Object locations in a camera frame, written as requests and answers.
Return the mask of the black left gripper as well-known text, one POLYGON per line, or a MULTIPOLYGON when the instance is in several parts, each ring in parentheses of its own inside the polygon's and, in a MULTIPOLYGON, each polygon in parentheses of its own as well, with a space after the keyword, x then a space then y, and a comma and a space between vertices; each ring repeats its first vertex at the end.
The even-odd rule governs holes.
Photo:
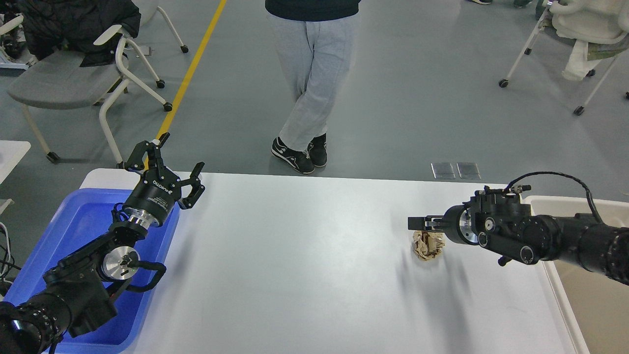
POLYGON ((123 204, 129 222, 145 229, 162 226, 175 202, 182 210, 193 208, 206 190, 200 177, 204 162, 198 162, 189 177, 183 180, 174 172, 166 171, 161 148, 169 137, 170 133, 165 132, 159 139, 137 143, 128 161, 123 163, 123 169, 127 171, 148 170, 123 204), (185 186, 190 186, 191 191, 181 198, 181 189, 185 186))

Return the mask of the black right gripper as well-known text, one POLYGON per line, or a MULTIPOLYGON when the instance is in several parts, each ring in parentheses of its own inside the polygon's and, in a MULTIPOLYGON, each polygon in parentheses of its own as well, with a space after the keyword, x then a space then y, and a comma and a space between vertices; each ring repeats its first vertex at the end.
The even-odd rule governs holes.
POLYGON ((407 228, 412 231, 443 232, 454 243, 478 246, 479 239, 472 220, 469 209, 459 205, 450 207, 443 216, 408 217, 407 228))

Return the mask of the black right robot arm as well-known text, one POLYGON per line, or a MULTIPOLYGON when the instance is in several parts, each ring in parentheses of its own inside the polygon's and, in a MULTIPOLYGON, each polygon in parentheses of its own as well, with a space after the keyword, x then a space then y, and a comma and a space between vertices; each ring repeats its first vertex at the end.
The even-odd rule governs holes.
POLYGON ((454 243, 483 247, 500 255, 501 266, 512 260, 525 265, 561 260, 626 285, 628 229, 605 224, 588 186, 583 188, 590 212, 573 217, 533 215, 520 197, 531 186, 516 178, 505 188, 475 191, 469 201, 443 215, 409 217, 407 228, 444 233, 454 243))

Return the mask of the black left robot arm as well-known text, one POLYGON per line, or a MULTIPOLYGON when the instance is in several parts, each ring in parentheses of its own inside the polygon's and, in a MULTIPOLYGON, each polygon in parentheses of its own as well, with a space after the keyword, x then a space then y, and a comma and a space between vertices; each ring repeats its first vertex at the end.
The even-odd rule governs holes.
POLYGON ((140 181, 124 203, 112 210, 108 231, 58 261, 43 274, 46 287, 20 305, 1 303, 1 352, 51 354, 68 332, 77 337, 92 332, 117 315, 114 306, 124 292, 152 290, 166 266, 141 260, 135 244, 150 227, 161 227, 175 204, 195 206, 206 190, 200 173, 204 163, 181 179, 166 167, 161 149, 169 132, 138 143, 125 170, 140 181))

